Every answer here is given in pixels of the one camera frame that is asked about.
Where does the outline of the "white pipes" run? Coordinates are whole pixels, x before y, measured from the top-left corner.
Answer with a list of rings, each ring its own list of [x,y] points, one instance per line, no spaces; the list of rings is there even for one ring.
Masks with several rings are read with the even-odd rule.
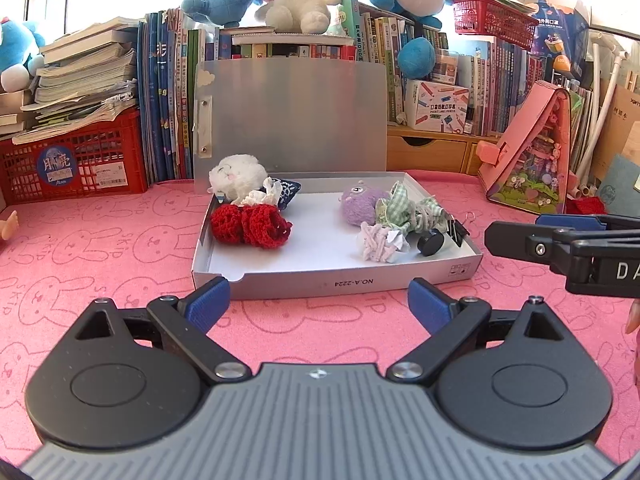
[[[579,185],[585,185],[588,181],[588,172],[591,167],[593,152],[596,149],[600,135],[608,116],[608,109],[611,106],[615,93],[618,74],[623,62],[628,58],[628,53],[623,50],[618,42],[612,37],[605,35],[604,32],[594,32],[590,35],[593,56],[593,107],[591,113],[592,125],[588,136],[588,144],[580,159],[577,169],[576,178]],[[600,51],[608,51],[613,57],[613,68],[611,70],[610,79],[606,86],[603,101],[600,101],[601,93],[601,55]]]

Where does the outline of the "row of books right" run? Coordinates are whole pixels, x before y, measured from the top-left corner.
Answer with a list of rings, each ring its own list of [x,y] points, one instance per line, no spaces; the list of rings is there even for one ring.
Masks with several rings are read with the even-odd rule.
[[[530,16],[532,8],[518,8]],[[334,15],[332,32],[355,41],[349,57],[357,61],[381,63],[387,70],[388,118],[407,125],[405,111],[407,81],[424,80],[467,88],[470,92],[464,133],[489,136],[503,133],[522,107],[538,80],[555,82],[574,89],[573,103],[582,105],[585,92],[580,79],[556,72],[548,58],[538,58],[510,42],[491,36],[447,35],[423,27],[398,15],[383,14],[358,0],[342,0]],[[401,48],[416,37],[426,38],[435,48],[435,66],[422,79],[408,79],[399,69]]]

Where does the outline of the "wooden drawer unit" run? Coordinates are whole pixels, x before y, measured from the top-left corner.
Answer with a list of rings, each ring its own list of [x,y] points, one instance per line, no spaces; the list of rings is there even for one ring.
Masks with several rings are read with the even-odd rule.
[[[386,168],[390,171],[427,170],[474,176],[482,164],[476,154],[480,141],[496,144],[499,138],[388,126]]]

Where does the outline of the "row of blue books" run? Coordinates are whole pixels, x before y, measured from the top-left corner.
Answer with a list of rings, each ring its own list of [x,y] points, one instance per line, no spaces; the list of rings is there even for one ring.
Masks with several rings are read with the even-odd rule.
[[[134,58],[145,179],[194,177],[194,99],[198,64],[219,58],[221,29],[179,8],[146,14]]]

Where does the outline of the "black round puck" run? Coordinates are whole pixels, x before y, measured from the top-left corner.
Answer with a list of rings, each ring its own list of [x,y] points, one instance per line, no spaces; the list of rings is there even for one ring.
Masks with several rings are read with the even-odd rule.
[[[431,229],[420,236],[416,247],[423,257],[436,255],[444,246],[445,235],[438,229]]]

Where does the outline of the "blue cardboard box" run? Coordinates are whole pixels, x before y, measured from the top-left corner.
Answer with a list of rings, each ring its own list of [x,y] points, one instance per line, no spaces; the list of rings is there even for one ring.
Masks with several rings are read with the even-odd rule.
[[[533,55],[548,58],[556,72],[582,78],[589,44],[589,27],[582,14],[573,8],[537,0],[530,16],[538,21]]]

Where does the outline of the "pink triangular pencil case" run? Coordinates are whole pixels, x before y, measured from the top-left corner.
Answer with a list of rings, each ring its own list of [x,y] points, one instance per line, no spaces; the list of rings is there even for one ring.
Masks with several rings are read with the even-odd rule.
[[[488,200],[531,214],[562,214],[570,176],[570,95],[535,82],[499,142],[480,142],[475,155]]]

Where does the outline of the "brown haired doll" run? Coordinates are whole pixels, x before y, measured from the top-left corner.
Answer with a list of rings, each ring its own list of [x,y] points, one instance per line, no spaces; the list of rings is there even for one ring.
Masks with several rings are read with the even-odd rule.
[[[20,222],[18,221],[17,211],[14,210],[10,213],[9,217],[6,220],[0,221],[0,237],[5,242],[14,237],[16,231],[20,227]]]

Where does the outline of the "blue white plush left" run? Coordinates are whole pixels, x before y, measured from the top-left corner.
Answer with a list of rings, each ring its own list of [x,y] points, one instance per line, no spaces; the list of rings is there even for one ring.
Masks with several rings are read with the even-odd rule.
[[[1,90],[17,92],[29,87],[43,57],[39,49],[46,44],[34,22],[1,20]]]

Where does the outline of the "green checked cloth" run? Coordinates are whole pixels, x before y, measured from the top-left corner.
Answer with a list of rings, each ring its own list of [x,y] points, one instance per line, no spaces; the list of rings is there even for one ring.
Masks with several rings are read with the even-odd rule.
[[[394,183],[389,196],[376,201],[374,212],[377,224],[397,230],[403,236],[429,230],[447,233],[449,230],[450,214],[436,198],[427,196],[417,202],[410,200],[406,186],[400,181]]]

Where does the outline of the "white fluffy plush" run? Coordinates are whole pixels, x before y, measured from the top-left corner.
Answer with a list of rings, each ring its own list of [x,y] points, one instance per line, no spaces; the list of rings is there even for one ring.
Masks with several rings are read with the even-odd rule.
[[[208,192],[224,196],[229,203],[239,205],[253,191],[259,191],[268,178],[265,167],[253,155],[230,155],[209,171]]]

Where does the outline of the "black binder clip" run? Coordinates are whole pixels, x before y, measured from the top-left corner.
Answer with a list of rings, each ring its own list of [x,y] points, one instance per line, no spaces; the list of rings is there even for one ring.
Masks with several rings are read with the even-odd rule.
[[[468,225],[473,223],[475,219],[476,215],[473,211],[467,211],[462,220],[458,219],[453,214],[448,214],[447,234],[458,247],[461,247],[466,238],[470,235]]]

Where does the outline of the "red plastic crate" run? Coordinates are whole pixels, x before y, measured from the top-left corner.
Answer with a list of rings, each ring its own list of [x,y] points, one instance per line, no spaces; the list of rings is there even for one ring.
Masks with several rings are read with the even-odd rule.
[[[1,142],[1,194],[9,205],[146,191],[140,114],[125,110],[54,138]]]

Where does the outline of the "purple fuzzy plush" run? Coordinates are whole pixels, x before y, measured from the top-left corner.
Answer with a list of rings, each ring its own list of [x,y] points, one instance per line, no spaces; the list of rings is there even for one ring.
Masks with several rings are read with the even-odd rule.
[[[350,226],[361,226],[363,223],[373,226],[376,222],[376,204],[379,200],[389,197],[390,192],[359,181],[348,188],[340,198],[342,218]]]

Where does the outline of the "grey open cardboard box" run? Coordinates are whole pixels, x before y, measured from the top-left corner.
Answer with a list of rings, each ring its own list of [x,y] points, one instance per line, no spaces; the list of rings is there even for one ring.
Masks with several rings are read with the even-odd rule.
[[[201,62],[194,86],[195,185],[224,157],[255,156],[271,177],[302,187],[285,218],[292,234],[277,250],[219,244],[208,226],[196,242],[193,281],[221,276],[239,300],[382,292],[414,278],[444,284],[472,278],[482,254],[472,240],[447,240],[434,256],[416,248],[391,263],[364,260],[358,231],[338,211],[342,193],[364,183],[426,191],[386,168],[385,74],[371,63],[327,58]]]

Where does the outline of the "red cloth at right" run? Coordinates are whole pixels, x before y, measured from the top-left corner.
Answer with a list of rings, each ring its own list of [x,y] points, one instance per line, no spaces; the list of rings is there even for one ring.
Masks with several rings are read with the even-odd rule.
[[[565,203],[567,214],[606,214],[604,203],[598,196],[569,197]]]

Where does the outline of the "pink white fuzzy cloth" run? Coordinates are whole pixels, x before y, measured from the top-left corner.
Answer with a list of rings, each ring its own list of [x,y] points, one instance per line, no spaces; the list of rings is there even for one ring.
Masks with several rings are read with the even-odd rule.
[[[361,258],[376,263],[394,263],[410,248],[404,234],[378,223],[362,222],[356,243]]]

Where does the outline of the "blue patterned pouch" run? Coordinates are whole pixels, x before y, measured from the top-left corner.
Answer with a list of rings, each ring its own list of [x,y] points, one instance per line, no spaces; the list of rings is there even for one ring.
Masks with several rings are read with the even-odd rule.
[[[277,206],[280,211],[284,211],[288,208],[292,200],[294,200],[301,188],[302,185],[299,182],[268,177],[259,191],[264,193],[280,191]]]

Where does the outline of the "stack of books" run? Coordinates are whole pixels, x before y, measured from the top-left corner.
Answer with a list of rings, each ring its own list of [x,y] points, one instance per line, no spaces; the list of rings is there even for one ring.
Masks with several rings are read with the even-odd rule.
[[[1,137],[16,144],[111,122],[138,105],[134,44],[140,21],[113,18],[39,49],[28,88],[1,90]]]

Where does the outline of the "red basket on books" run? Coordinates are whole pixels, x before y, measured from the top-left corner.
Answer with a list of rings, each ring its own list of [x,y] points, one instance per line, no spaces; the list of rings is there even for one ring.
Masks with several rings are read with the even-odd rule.
[[[538,21],[498,0],[454,0],[454,30],[466,36],[491,36],[532,50]]]

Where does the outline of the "red knitted item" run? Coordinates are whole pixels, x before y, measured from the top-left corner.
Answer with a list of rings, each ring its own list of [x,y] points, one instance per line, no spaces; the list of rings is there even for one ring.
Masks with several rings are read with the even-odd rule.
[[[291,235],[292,223],[285,220],[277,206],[236,206],[223,204],[209,217],[213,237],[227,245],[248,245],[275,250]]]

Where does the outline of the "white colourful box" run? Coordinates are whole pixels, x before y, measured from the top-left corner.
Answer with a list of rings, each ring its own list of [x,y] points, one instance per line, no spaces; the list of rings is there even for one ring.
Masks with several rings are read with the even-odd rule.
[[[409,128],[464,133],[470,92],[434,81],[408,80],[405,111]]]

